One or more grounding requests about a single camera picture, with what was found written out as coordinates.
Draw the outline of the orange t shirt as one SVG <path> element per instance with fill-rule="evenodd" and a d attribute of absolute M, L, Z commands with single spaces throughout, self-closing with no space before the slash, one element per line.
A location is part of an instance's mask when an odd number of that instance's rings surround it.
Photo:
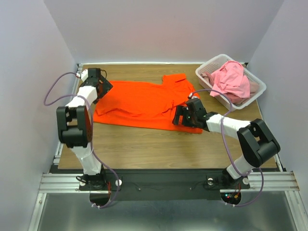
<path fill-rule="evenodd" d="M 173 125 L 177 105 L 195 91 L 184 73 L 164 75 L 161 84 L 111 81 L 113 88 L 96 104 L 95 123 L 201 134 L 200 128 Z"/>

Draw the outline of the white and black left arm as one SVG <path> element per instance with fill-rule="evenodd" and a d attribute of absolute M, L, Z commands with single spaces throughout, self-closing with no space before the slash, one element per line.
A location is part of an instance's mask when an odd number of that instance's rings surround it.
<path fill-rule="evenodd" d="M 56 109 L 59 141 L 78 158 L 83 175 L 77 176 L 81 190 L 100 191 L 107 185 L 107 177 L 100 161 L 93 154 L 93 122 L 91 105 L 106 95 L 113 85 L 106 79 L 107 72 L 88 68 L 78 77 L 82 83 L 77 94 L 65 106 Z"/>

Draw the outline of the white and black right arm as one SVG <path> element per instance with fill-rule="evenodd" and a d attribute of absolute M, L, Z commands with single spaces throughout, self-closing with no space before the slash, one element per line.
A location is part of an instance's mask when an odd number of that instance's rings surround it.
<path fill-rule="evenodd" d="M 242 155 L 231 160 L 220 176 L 207 180 L 209 186 L 217 186 L 219 189 L 232 188 L 240 178 L 246 177 L 254 168 L 261 167 L 281 150 L 280 144 L 262 119 L 237 120 L 217 112 L 207 112 L 197 97 L 190 98 L 185 105 L 176 106 L 172 123 L 220 133 L 225 146 L 227 136 L 239 141 Z"/>

